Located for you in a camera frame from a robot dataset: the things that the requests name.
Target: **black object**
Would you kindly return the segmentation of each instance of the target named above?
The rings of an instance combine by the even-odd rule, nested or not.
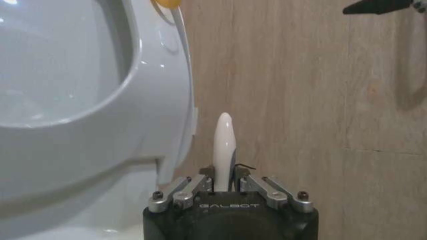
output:
[[[362,0],[343,9],[343,14],[386,14],[411,6],[413,0]]]
[[[298,199],[302,201],[309,201],[309,193],[306,191],[298,192]]]
[[[317,240],[319,213],[267,206],[258,192],[206,192],[191,208],[143,211],[146,240]]]
[[[163,192],[162,191],[155,191],[154,193],[153,193],[153,199],[154,200],[159,200],[159,199],[162,199],[163,198]]]

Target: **toilet rim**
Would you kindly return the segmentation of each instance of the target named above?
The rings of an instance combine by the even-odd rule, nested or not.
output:
[[[42,121],[38,123],[30,124],[23,124],[23,123],[3,123],[0,122],[0,129],[43,129],[43,128],[50,128],[54,126],[59,125],[66,125],[69,123],[73,123],[99,110],[102,110],[106,106],[109,106],[114,100],[119,97],[119,95],[123,93],[123,91],[127,89],[130,83],[134,80],[135,75],[139,72],[139,66],[141,66],[141,59],[142,59],[142,54],[143,54],[143,39],[142,39],[142,34],[139,33],[139,29],[137,26],[137,12],[134,11],[133,8],[133,3],[129,0],[123,0],[123,5],[131,5],[131,7],[126,6],[126,9],[131,9],[131,11],[126,11],[126,16],[129,18],[129,23],[130,23],[130,29],[131,29],[131,37],[133,37],[133,63],[129,69],[127,76],[122,82],[122,84],[118,86],[118,88],[113,91],[113,93],[109,95],[109,97],[102,100],[98,104],[93,105],[90,108],[86,110],[81,111],[79,113],[71,114],[69,117],[65,117],[58,120],[53,121]]]

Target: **white toilet bowl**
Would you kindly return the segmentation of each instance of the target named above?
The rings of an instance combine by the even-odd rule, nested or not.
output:
[[[0,240],[142,239],[197,114],[179,9],[0,0]]]

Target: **bolt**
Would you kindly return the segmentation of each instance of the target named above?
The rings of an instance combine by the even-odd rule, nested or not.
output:
[[[297,197],[301,201],[309,201],[309,193],[306,191],[299,191]]]
[[[161,199],[163,199],[163,192],[162,191],[155,191],[154,193],[153,193],[153,200],[161,200]]]

